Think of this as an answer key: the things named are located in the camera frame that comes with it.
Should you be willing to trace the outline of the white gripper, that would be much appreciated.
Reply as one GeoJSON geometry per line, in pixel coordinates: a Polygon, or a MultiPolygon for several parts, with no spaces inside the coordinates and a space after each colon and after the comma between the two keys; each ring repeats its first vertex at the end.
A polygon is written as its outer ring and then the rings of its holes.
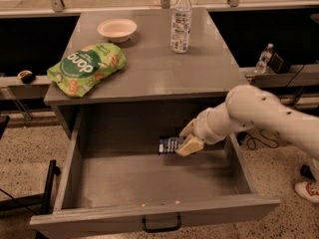
{"type": "Polygon", "coordinates": [[[203,149],[205,143],[216,144],[224,140],[228,135],[228,130],[227,112],[208,108],[182,129],[179,135],[186,139],[175,152],[182,156],[198,152],[203,149]]]}

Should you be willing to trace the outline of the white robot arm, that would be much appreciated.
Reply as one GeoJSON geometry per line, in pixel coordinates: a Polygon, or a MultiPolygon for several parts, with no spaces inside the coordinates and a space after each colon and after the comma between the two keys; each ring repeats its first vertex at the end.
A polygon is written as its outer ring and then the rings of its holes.
{"type": "Polygon", "coordinates": [[[277,132],[314,159],[319,159],[319,119],[284,106],[273,94],[250,85],[240,85],[215,108],[192,119],[179,134],[184,141],[176,152],[187,156],[216,144],[229,134],[253,127],[277,132]]]}

